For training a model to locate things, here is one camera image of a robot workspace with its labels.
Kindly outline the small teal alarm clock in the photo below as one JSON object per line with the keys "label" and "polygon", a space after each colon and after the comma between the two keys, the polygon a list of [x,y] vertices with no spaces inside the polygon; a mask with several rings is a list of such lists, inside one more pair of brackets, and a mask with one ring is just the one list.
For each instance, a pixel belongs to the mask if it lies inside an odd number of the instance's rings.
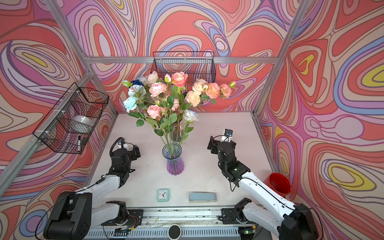
{"label": "small teal alarm clock", "polygon": [[157,202],[168,202],[170,199],[170,190],[169,189],[158,189],[157,193]]}

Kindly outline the light blue carnation stem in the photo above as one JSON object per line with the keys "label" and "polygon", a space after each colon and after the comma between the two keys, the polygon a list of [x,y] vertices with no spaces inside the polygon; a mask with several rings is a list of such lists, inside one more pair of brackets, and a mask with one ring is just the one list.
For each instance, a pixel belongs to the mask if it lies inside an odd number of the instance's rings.
{"label": "light blue carnation stem", "polygon": [[123,106],[129,116],[137,119],[136,126],[142,127],[146,122],[147,109],[151,105],[158,105],[145,86],[132,85],[130,81],[123,81],[123,86],[128,89],[128,97],[123,101]]}

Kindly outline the pink carnation stem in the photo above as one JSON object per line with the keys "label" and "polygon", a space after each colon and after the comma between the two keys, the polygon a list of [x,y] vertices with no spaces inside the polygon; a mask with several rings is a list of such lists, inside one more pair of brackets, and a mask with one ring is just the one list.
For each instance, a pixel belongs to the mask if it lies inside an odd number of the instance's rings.
{"label": "pink carnation stem", "polygon": [[235,81],[232,81],[229,84],[218,85],[217,83],[211,83],[203,85],[203,91],[200,95],[201,103],[210,101],[212,104],[215,104],[218,98],[228,99],[236,84]]}

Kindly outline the round black white sensor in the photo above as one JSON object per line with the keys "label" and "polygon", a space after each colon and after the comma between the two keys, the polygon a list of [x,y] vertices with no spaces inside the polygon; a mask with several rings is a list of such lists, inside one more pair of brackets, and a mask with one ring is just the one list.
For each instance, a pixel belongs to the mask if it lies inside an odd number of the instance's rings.
{"label": "round black white sensor", "polygon": [[168,238],[170,240],[179,240],[182,235],[182,229],[179,225],[171,225],[168,229]]}

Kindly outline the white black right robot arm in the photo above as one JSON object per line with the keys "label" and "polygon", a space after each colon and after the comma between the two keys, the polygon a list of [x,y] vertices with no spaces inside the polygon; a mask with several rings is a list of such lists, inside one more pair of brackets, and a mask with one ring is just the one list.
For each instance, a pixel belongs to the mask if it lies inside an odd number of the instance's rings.
{"label": "white black right robot arm", "polygon": [[236,219],[241,223],[253,222],[280,240],[318,240],[320,233],[310,208],[304,204],[296,205],[268,187],[237,160],[236,143],[228,136],[221,138],[219,141],[210,137],[207,149],[218,156],[223,176],[264,206],[261,209],[250,199],[243,198],[235,205]]}

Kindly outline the pink grey glass vase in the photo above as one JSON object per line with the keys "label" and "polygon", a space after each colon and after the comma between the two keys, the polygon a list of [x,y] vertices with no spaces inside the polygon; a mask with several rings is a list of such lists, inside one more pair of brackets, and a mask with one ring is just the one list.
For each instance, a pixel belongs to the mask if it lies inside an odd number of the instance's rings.
{"label": "pink grey glass vase", "polygon": [[182,139],[183,129],[180,125],[174,126],[174,130],[171,132],[171,140],[179,143]]}

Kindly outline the pink ranunculus spray stem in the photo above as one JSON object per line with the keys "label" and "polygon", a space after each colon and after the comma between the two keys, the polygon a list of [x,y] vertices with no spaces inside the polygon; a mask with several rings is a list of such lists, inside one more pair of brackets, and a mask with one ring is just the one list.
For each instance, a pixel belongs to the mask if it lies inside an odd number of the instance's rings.
{"label": "pink ranunculus spray stem", "polygon": [[165,82],[157,82],[153,84],[149,88],[149,92],[151,93],[151,97],[157,103],[160,103],[161,107],[166,108],[167,111],[169,110],[168,103],[167,103],[167,96],[169,95],[169,82],[167,80]]}

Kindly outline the red pink rose stem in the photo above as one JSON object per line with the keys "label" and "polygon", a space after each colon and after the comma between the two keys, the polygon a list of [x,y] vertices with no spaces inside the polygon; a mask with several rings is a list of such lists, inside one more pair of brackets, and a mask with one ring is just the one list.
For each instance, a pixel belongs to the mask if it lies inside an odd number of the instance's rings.
{"label": "red pink rose stem", "polygon": [[184,72],[174,73],[173,75],[166,76],[166,80],[169,82],[169,95],[167,96],[168,113],[170,114],[171,132],[174,130],[174,126],[181,122],[181,118],[185,110],[191,110],[191,104],[187,103],[186,95],[188,74]]}

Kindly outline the blue rose stem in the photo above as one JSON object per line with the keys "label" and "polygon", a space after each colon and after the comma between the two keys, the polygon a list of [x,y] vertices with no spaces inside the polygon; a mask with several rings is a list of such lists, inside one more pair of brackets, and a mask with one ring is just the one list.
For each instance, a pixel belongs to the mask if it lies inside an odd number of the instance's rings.
{"label": "blue rose stem", "polygon": [[144,84],[139,79],[131,81],[131,84],[132,85],[144,86]]}

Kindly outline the purple glass vase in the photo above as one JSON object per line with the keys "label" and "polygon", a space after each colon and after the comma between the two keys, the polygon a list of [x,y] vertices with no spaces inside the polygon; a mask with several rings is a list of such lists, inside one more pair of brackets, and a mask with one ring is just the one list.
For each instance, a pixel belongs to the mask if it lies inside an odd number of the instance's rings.
{"label": "purple glass vase", "polygon": [[162,149],[163,157],[167,160],[167,171],[173,176],[180,175],[185,168],[184,161],[181,157],[182,147],[177,142],[165,145]]}

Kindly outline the black marker in basket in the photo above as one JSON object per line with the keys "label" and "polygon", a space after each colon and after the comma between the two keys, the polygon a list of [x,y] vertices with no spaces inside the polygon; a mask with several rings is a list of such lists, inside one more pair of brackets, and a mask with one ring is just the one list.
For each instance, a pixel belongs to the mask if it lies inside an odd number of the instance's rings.
{"label": "black marker in basket", "polygon": [[80,154],[81,151],[82,151],[82,146],[81,146],[81,136],[80,136],[80,135],[78,136],[77,150],[78,150],[78,154]]}

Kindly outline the cream carnation stem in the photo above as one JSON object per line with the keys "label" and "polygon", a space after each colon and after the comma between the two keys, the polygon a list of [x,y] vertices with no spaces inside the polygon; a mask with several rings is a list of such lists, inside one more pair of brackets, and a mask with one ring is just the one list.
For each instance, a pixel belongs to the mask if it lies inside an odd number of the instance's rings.
{"label": "cream carnation stem", "polygon": [[208,89],[208,82],[203,79],[198,79],[193,84],[192,90],[186,95],[187,103],[192,107],[197,107],[201,102],[201,95]]}

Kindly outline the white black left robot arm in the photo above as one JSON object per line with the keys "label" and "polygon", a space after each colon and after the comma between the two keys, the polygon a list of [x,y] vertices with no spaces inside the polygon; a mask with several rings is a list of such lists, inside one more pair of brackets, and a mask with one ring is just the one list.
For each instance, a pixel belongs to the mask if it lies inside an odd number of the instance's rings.
{"label": "white black left robot arm", "polygon": [[63,192],[45,213],[47,221],[39,222],[46,240],[82,240],[89,230],[104,223],[127,225],[131,218],[124,201],[108,201],[100,207],[95,203],[121,188],[135,171],[132,162],[141,157],[137,145],[119,137],[110,148],[111,167],[99,180],[74,192]]}

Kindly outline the red plastic cup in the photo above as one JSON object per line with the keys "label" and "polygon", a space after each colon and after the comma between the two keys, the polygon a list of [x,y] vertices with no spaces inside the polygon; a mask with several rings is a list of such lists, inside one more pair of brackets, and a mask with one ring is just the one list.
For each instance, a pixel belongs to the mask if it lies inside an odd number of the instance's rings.
{"label": "red plastic cup", "polygon": [[282,197],[288,196],[292,191],[290,181],[280,173],[271,173],[263,183]]}

